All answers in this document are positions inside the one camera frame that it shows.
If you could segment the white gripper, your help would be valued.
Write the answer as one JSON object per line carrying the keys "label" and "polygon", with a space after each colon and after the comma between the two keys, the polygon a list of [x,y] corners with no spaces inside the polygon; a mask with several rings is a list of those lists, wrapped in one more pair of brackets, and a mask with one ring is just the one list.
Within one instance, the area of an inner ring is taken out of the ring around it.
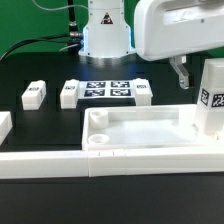
{"label": "white gripper", "polygon": [[170,58],[182,89],[193,87],[186,54],[224,46],[224,0],[140,0],[134,12],[137,54]]}

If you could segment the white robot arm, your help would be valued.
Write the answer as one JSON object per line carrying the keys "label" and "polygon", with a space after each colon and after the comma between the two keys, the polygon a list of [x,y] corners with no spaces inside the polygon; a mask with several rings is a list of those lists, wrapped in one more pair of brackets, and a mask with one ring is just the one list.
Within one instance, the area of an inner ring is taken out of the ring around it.
{"label": "white robot arm", "polygon": [[167,58],[183,89],[188,54],[224,46],[224,0],[140,0],[134,25],[124,19],[124,0],[88,0],[88,23],[79,55],[97,64],[134,53],[147,61]]}

